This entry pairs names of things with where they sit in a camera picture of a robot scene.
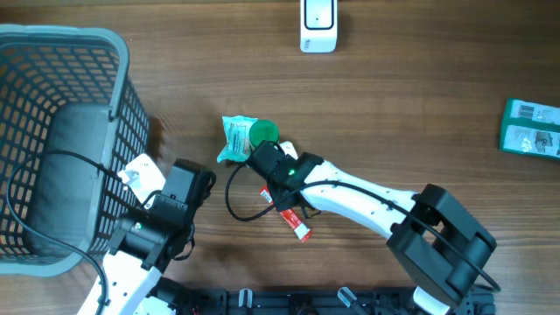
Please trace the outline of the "green 3M gloves package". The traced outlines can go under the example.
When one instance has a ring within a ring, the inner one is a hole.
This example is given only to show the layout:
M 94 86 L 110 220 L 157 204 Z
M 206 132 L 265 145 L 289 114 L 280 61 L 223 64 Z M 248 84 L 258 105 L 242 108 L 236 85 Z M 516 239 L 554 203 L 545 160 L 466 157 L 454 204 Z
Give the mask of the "green 3M gloves package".
M 499 149 L 559 159 L 559 107 L 509 98 L 501 120 Z

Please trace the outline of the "green lid white jar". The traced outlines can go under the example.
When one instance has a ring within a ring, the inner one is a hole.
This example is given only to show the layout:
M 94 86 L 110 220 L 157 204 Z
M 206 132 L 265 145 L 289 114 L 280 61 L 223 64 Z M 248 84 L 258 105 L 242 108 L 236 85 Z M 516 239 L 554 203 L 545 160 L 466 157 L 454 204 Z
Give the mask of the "green lid white jar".
M 256 148 L 263 141 L 277 143 L 279 137 L 277 125 L 270 120 L 257 120 L 249 130 L 249 141 L 253 148 Z

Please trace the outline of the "teal white tissue packet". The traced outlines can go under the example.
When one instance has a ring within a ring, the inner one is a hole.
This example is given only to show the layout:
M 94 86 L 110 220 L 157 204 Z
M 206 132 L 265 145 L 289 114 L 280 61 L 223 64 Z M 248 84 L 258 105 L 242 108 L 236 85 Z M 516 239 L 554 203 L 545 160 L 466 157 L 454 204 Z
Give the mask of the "teal white tissue packet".
M 257 118 L 243 115 L 222 117 L 227 143 L 217 157 L 218 163 L 226 160 L 242 163 L 247 160 L 251 152 L 249 132 L 257 121 Z

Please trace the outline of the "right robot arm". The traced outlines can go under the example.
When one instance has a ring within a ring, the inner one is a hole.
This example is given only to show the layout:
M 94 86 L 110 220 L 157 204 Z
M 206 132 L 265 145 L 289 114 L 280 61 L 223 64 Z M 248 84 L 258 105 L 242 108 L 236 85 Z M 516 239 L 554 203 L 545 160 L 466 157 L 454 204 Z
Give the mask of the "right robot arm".
M 448 314 L 465 301 L 497 247 L 493 236 L 444 188 L 421 192 L 384 187 L 350 175 L 320 156 L 298 157 L 261 142 L 246 161 L 273 200 L 341 215 L 384 237 L 416 289 L 413 302 L 428 314 Z

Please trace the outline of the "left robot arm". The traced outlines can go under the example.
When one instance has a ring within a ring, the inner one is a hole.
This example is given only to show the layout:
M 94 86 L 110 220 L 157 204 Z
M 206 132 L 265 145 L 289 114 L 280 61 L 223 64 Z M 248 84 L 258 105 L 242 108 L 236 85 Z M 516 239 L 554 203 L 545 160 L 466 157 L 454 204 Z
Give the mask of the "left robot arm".
M 180 283 L 163 274 L 172 261 L 189 257 L 194 215 L 209 196 L 215 173 L 177 159 L 165 176 L 145 153 L 118 173 L 138 205 L 116 221 L 98 278 L 79 315 L 187 314 L 197 305 Z

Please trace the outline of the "long red snack stick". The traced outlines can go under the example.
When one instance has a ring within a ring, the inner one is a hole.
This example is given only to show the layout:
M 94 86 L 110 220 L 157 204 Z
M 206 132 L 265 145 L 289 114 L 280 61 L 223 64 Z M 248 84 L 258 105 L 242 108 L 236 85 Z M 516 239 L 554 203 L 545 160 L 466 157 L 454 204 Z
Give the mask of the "long red snack stick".
M 269 204 L 273 204 L 274 201 L 271 197 L 270 191 L 266 185 L 264 185 L 259 193 L 267 200 Z M 302 242 L 307 242 L 312 236 L 312 230 L 307 227 L 307 225 L 300 220 L 298 215 L 293 209 L 283 210 L 279 213 L 284 221 L 291 227 L 295 236 Z

